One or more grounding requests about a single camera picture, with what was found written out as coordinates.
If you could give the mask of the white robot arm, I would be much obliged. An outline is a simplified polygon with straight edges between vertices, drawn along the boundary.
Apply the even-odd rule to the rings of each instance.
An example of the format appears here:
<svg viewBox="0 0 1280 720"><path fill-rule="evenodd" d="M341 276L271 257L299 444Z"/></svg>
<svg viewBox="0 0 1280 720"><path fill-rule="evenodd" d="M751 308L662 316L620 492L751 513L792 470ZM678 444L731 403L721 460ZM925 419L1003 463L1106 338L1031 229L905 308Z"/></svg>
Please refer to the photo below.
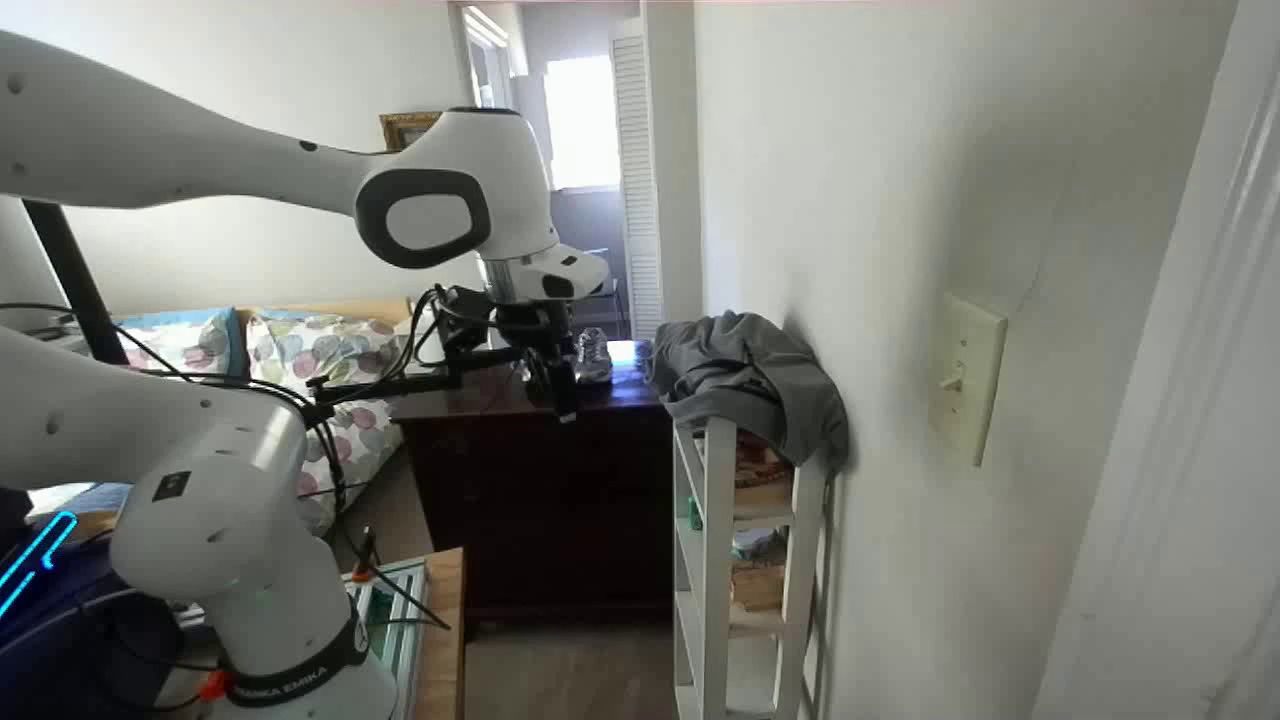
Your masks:
<svg viewBox="0 0 1280 720"><path fill-rule="evenodd" d="M609 290L609 265L556 236L543 155L512 109L451 109L402 153L349 153L6 32L0 194L82 208L265 197L349 215L397 270L474 254L499 308L566 308ZM6 484L128 490L112 568L210 618L228 673L211 720L394 720L397 679L369 655L341 566L298 509L299 413L24 334L0 338L0 366Z"/></svg>

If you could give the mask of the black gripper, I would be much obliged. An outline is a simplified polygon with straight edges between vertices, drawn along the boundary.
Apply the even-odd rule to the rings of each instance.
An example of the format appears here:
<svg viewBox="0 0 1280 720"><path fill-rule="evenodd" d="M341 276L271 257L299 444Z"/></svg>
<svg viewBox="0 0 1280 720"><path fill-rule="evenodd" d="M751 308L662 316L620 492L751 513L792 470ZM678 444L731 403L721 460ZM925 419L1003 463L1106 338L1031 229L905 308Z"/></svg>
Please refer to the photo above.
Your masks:
<svg viewBox="0 0 1280 720"><path fill-rule="evenodd" d="M572 426L581 418L572 338L556 302L496 306L488 292L458 290L451 366L523 366L523 389L538 403L556 403L562 426Z"/></svg>

